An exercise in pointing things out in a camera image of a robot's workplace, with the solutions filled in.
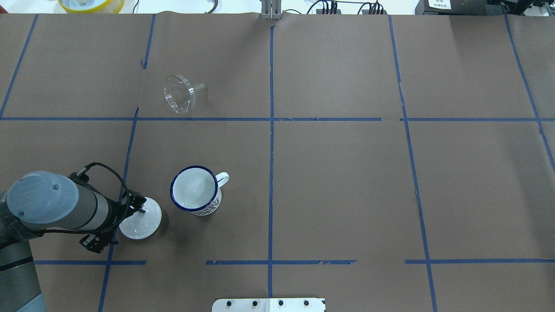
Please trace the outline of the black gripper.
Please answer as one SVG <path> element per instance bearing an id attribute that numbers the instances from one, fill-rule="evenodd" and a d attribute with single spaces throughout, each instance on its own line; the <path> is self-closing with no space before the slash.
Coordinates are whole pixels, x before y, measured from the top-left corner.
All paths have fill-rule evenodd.
<path id="1" fill-rule="evenodd" d="M 121 194 L 121 201 L 119 201 L 115 206 L 113 212 L 115 217 L 113 221 L 108 224 L 106 232 L 113 233 L 116 231 L 117 227 L 127 218 L 135 215 L 136 213 L 145 214 L 144 204 L 147 202 L 147 198 L 138 192 L 133 190 L 123 190 Z"/>

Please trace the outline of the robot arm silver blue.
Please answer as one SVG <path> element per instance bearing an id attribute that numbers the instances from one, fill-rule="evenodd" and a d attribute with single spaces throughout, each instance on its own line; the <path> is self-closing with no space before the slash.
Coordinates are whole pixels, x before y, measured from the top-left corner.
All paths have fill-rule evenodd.
<path id="1" fill-rule="evenodd" d="M 1 310 L 46 309 L 30 241 L 45 234 L 81 235 L 81 246 L 101 253 L 115 231 L 147 201 L 122 183 L 120 200 L 89 184 L 87 167 L 70 176 L 29 172 L 1 195 Z"/>

